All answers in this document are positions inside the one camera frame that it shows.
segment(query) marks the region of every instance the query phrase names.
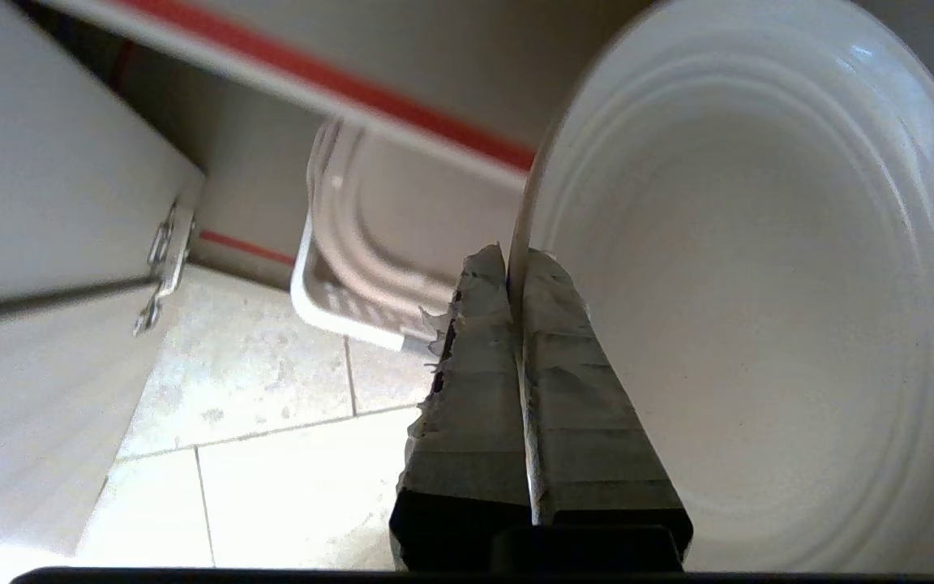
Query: floor tile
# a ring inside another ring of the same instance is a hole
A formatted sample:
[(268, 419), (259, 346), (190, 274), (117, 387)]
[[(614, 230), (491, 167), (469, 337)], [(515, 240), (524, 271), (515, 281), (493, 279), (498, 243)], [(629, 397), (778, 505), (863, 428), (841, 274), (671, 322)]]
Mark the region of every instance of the floor tile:
[(438, 362), (437, 356), (390, 351), (355, 339), (349, 339), (349, 358), (360, 414), (423, 402), (434, 378), (427, 364)]
[(119, 462), (85, 527), (75, 563), (212, 565), (193, 451)]
[(288, 295), (197, 266), (182, 291), (119, 457), (352, 414), (344, 339), (297, 318)]
[(393, 569), (387, 521), (416, 408), (200, 449), (220, 568)]

